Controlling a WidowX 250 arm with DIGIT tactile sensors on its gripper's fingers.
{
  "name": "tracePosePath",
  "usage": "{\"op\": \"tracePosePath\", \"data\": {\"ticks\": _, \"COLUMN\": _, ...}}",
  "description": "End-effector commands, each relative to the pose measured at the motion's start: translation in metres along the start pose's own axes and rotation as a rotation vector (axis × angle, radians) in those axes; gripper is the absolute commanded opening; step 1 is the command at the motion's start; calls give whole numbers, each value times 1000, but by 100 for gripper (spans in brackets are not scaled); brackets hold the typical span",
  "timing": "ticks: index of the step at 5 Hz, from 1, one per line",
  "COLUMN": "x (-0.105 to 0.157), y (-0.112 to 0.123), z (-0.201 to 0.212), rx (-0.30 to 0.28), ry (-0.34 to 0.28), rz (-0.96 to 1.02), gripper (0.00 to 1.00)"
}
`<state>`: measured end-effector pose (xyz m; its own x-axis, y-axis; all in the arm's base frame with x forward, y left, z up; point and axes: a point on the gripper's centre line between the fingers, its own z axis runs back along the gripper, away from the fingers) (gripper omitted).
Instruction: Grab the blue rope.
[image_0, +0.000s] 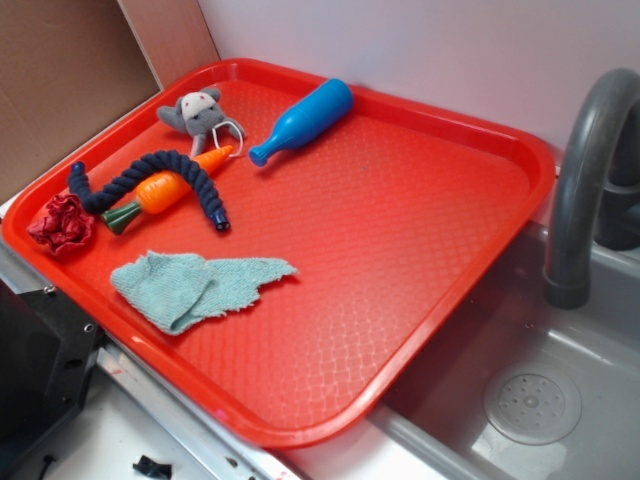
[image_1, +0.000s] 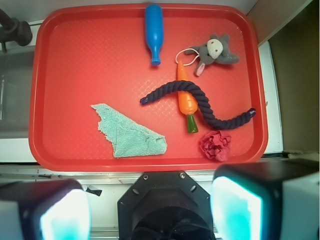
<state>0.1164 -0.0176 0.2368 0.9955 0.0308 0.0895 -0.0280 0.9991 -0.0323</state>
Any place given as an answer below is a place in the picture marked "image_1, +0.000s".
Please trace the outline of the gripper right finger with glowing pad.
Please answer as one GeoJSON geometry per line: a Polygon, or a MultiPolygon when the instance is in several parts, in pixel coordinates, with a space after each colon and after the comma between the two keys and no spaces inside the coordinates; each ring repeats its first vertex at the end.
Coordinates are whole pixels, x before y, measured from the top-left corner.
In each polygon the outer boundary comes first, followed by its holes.
{"type": "Polygon", "coordinates": [[[221,165],[210,207],[224,240],[317,240],[320,164],[287,159],[221,165]]]}

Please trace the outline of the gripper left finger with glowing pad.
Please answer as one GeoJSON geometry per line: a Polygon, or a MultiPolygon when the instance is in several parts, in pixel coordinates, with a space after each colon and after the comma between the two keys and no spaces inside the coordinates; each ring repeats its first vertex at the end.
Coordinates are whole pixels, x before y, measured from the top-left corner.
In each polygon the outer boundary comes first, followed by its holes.
{"type": "Polygon", "coordinates": [[[0,185],[2,240],[88,240],[89,197],[74,179],[0,185]]]}

